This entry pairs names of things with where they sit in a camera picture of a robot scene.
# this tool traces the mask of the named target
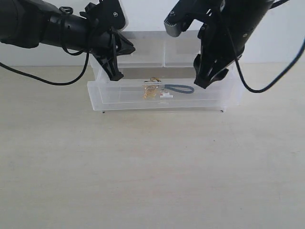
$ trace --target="white wall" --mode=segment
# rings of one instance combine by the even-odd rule
[[[87,0],[49,0],[56,6],[72,6],[82,11]],[[127,30],[164,30],[163,20],[177,0],[121,0],[129,18]],[[301,46],[305,35],[304,0],[292,0],[284,6],[268,12],[259,25],[242,58],[243,62],[288,62]],[[199,23],[192,28],[198,29]],[[84,56],[72,57],[61,48],[39,45],[26,50],[0,44],[0,61],[8,65],[82,65]]]

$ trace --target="white background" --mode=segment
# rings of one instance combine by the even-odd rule
[[[72,6],[78,14],[87,0],[49,0],[56,6]],[[128,31],[164,30],[163,20],[177,0],[122,0],[129,19]],[[268,12],[247,43],[243,62],[288,62],[296,55],[305,34],[304,0],[292,0]],[[198,29],[195,23],[192,29]],[[39,45],[26,50],[0,44],[0,61],[15,66],[82,65],[84,56],[72,57],[61,48]]]

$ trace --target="beige tabletop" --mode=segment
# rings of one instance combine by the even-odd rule
[[[244,65],[261,88],[285,64]],[[25,67],[67,81],[80,67]],[[92,110],[0,70],[1,229],[301,229],[305,65],[226,113]]]

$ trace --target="clear plastic bin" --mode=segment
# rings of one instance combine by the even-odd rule
[[[124,79],[111,82],[98,62],[91,58],[95,81],[88,82],[91,103],[95,111],[214,107],[225,110],[239,103],[243,86],[231,67],[223,81],[206,90],[194,84],[193,61],[198,54],[200,40],[190,31],[179,38],[166,32],[126,32],[136,52],[118,58]],[[145,83],[156,77],[160,82]],[[169,90],[167,85],[192,87],[191,94]]]

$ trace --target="transparent plastic container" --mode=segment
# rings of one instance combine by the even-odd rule
[[[239,104],[243,86],[233,67],[223,81],[203,89],[194,84],[193,61],[199,52],[197,32],[170,38],[164,31],[126,32],[136,51],[118,58],[124,79],[111,82],[98,62],[91,58],[95,81],[88,82],[95,111],[163,108],[215,108],[226,110]],[[160,82],[147,82],[158,78]],[[180,88],[193,88],[187,94]]]

